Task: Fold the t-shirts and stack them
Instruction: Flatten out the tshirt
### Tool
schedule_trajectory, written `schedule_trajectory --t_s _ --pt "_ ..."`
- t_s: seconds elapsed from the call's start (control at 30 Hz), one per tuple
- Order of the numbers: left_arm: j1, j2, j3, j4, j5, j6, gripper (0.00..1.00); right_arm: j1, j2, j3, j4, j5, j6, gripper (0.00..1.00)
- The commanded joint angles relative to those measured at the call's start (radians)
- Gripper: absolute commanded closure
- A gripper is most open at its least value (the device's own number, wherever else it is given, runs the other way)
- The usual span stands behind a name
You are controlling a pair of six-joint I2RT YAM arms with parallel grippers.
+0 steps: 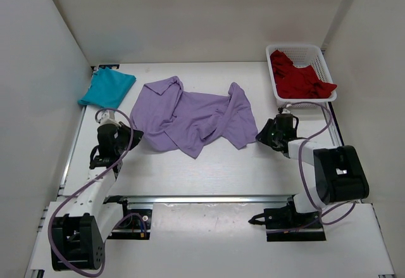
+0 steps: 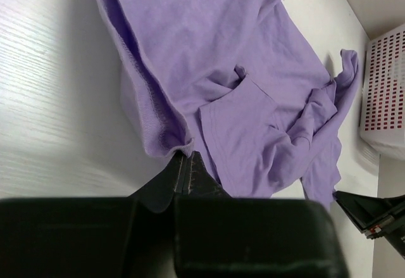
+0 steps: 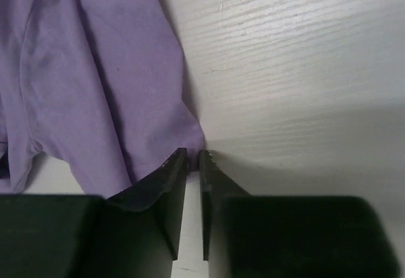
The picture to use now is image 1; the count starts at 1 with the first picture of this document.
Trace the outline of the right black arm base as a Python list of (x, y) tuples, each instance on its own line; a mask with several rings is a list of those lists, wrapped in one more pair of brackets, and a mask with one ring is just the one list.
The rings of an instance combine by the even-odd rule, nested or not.
[(319, 213), (298, 213), (293, 201), (281, 208), (265, 208), (248, 222), (263, 225), (267, 242), (318, 242), (326, 241)]

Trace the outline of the teal t shirt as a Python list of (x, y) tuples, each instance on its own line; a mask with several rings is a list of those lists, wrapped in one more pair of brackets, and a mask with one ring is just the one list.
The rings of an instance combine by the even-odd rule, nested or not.
[(110, 68), (99, 68), (93, 73), (87, 92), (77, 103), (82, 106), (117, 109), (136, 80), (133, 75)]

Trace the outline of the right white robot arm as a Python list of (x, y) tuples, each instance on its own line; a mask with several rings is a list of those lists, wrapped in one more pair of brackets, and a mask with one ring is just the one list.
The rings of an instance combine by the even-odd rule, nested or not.
[(356, 149), (350, 145), (329, 147), (312, 138), (297, 136), (299, 119), (290, 113), (279, 113), (269, 119), (256, 140), (285, 157), (297, 160), (304, 192), (292, 197), (293, 206), (284, 211), (291, 227), (299, 227), (307, 213), (327, 205), (365, 199), (369, 183)]

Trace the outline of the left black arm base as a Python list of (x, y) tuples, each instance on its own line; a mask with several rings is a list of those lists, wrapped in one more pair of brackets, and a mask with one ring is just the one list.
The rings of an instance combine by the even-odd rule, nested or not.
[(105, 205), (120, 205), (123, 216), (131, 213), (114, 230), (108, 239), (114, 240), (149, 240), (153, 219), (153, 203), (135, 196), (110, 196), (105, 198)]

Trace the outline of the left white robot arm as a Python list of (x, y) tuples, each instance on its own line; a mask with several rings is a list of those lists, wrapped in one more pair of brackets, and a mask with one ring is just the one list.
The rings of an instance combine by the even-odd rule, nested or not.
[(124, 123), (97, 128), (98, 144), (90, 152), (86, 189), (74, 195), (49, 224), (51, 262), (55, 271), (76, 267), (91, 272), (104, 266), (105, 242), (117, 227), (130, 225), (132, 211), (121, 196), (108, 196), (122, 167), (121, 155), (132, 150), (143, 132)]

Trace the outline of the lilac t shirt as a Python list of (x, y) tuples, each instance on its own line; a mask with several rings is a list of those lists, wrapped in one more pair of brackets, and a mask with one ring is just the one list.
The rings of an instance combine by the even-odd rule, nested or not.
[(178, 77), (144, 84), (130, 118), (155, 151), (179, 149), (191, 158), (219, 137), (242, 149), (258, 134), (251, 104), (235, 82), (226, 96), (186, 92)]

